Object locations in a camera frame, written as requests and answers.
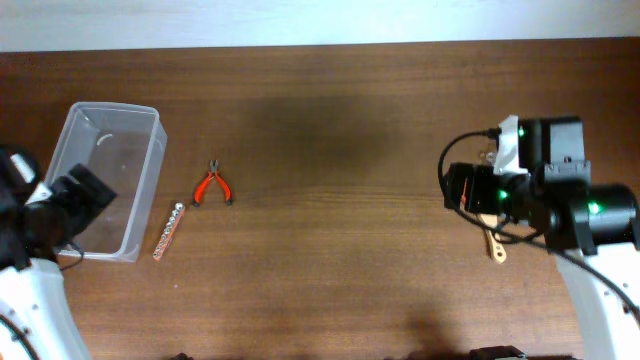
wood grain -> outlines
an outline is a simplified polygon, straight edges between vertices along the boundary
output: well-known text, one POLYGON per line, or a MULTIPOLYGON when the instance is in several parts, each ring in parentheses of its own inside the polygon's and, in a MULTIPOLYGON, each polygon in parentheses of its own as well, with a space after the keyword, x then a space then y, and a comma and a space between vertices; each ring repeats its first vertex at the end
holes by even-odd
MULTIPOLYGON (((135 264, 65 274, 96 359, 382 359, 513 344, 581 356, 548 255, 442 206, 436 162, 509 114, 578 114, 594 182, 640 191, 640 40, 0 55, 0 134, 46 166, 77 101, 155 107, 169 136, 135 264), (153 261, 209 159, 212 186, 153 261)), ((451 159, 476 161, 483 141, 451 159)))

brown wooden surface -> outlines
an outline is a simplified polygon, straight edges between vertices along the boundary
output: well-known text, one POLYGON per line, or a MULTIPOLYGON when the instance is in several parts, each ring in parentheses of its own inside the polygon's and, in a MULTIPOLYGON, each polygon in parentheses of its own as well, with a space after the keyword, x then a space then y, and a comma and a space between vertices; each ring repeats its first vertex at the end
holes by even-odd
POLYGON ((573 113, 594 181, 640 192, 639 39, 0 54, 0 93, 0 139, 45 167, 77 101, 155 107, 169 136, 138 262, 65 275, 96 359, 581 356, 554 260, 491 262, 443 209, 437 157, 509 114, 573 113), (211 158, 235 203, 210 188, 156 263, 211 158))

green led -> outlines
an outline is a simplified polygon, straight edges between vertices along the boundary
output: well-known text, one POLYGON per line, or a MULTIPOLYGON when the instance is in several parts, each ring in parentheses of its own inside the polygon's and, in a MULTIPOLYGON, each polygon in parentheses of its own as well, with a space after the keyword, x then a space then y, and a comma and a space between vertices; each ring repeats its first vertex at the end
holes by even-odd
POLYGON ((595 201, 590 202, 587 206, 589 207, 591 215, 596 215, 602 212, 602 206, 598 205, 595 201))

red handle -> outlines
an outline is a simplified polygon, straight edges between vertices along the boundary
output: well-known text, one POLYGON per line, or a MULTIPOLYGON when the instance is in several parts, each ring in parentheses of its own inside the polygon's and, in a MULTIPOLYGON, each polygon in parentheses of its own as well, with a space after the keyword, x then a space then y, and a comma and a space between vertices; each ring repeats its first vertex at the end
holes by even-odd
POLYGON ((193 194, 193 206, 195 207, 200 206, 200 203, 202 202, 202 196, 204 196, 205 190, 207 190, 207 187, 211 183, 211 179, 213 179, 213 174, 209 172, 207 174, 207 177, 204 180, 202 180, 200 185, 198 185, 196 192, 193 194))
POLYGON ((231 199, 231 189, 229 189, 229 185, 227 185, 224 179, 222 179, 219 171, 216 171, 215 175, 216 180, 218 180, 218 184, 220 184, 220 186, 222 186, 222 190, 224 190, 224 201, 227 202, 227 205, 231 205, 233 200, 231 199))

plastic bin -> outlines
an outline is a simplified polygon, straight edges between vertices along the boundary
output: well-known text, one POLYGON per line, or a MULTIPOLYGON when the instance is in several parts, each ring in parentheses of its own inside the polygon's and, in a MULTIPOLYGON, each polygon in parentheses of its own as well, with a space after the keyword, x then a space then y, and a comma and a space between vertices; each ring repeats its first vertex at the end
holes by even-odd
MULTIPOLYGON (((118 197, 74 241, 90 259, 134 262, 147 227, 167 134, 154 108, 80 102, 71 107, 45 183, 81 163, 118 197)), ((78 256, 73 250, 61 254, 78 256)))

